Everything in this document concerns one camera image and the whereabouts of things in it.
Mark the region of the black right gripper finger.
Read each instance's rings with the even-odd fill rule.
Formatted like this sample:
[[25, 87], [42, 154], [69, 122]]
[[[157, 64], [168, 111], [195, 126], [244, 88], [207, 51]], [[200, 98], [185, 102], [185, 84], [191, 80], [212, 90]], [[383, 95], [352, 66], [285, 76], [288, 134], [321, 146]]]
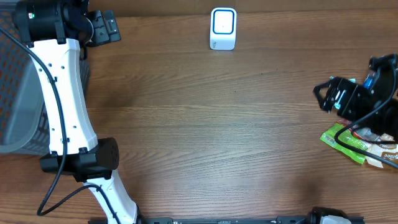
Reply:
[[321, 89], [329, 88], [331, 85], [335, 85], [336, 83], [338, 83], [339, 80], [340, 80], [340, 77], [335, 77], [335, 78], [329, 79], [327, 82], [321, 83], [321, 84], [315, 86], [313, 89], [313, 92], [319, 93]]
[[333, 88], [327, 89], [324, 96], [321, 94], [321, 90], [321, 88], [315, 88], [313, 93], [318, 101], [320, 109], [330, 113], [335, 104], [335, 90]]

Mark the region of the beige foil snack pouch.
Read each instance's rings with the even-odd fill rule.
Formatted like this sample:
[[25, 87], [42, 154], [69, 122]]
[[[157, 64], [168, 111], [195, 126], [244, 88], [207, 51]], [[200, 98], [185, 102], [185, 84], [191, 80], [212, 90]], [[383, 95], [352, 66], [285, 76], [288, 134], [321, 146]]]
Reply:
[[[381, 136], [379, 136], [377, 134], [370, 134], [369, 136], [366, 136], [366, 138], [368, 141], [393, 141], [394, 140], [394, 138], [388, 134], [383, 134]], [[397, 145], [396, 144], [371, 144], [366, 151], [397, 164]], [[377, 167], [380, 169], [392, 169], [391, 166], [385, 165], [382, 162], [377, 161], [370, 157], [366, 157], [366, 162], [370, 166]]]

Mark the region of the mint green snack packet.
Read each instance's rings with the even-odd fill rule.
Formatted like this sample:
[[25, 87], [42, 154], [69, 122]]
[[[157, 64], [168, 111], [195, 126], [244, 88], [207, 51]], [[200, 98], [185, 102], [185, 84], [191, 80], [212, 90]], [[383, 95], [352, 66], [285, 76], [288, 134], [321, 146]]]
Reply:
[[333, 105], [334, 109], [336, 110], [339, 110], [341, 108], [341, 101], [346, 94], [346, 85], [344, 83], [341, 85], [340, 84], [341, 82], [342, 80], [336, 83], [337, 93], [334, 97], [334, 105]]

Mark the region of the blue snack bar wrapper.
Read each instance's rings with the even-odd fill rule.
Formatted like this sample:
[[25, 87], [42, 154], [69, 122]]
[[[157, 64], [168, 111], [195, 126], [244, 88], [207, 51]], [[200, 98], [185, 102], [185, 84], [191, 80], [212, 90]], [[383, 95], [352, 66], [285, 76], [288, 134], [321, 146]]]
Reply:
[[373, 85], [374, 85], [374, 73], [368, 73], [363, 83], [363, 87], [369, 90]]

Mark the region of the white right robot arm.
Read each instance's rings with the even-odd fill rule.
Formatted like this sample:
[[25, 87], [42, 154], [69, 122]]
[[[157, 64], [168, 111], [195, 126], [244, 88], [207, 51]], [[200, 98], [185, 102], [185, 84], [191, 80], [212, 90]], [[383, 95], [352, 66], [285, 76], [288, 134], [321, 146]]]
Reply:
[[330, 112], [337, 106], [337, 115], [351, 122], [371, 129], [376, 134], [397, 137], [397, 100], [391, 98], [383, 108], [363, 119], [395, 93], [392, 89], [394, 76], [391, 72], [376, 74], [362, 85], [348, 79], [335, 77], [313, 89], [321, 110]]

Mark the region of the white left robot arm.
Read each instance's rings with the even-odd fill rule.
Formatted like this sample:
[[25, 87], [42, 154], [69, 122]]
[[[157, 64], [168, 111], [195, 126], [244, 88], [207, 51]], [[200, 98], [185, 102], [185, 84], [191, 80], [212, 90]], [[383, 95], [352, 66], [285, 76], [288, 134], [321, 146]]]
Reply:
[[118, 173], [114, 138], [97, 137], [90, 123], [80, 62], [87, 48], [120, 40], [114, 13], [90, 11], [88, 1], [19, 1], [13, 13], [18, 46], [34, 61], [49, 121], [49, 152], [40, 167], [70, 175], [97, 199], [106, 223], [142, 223]]

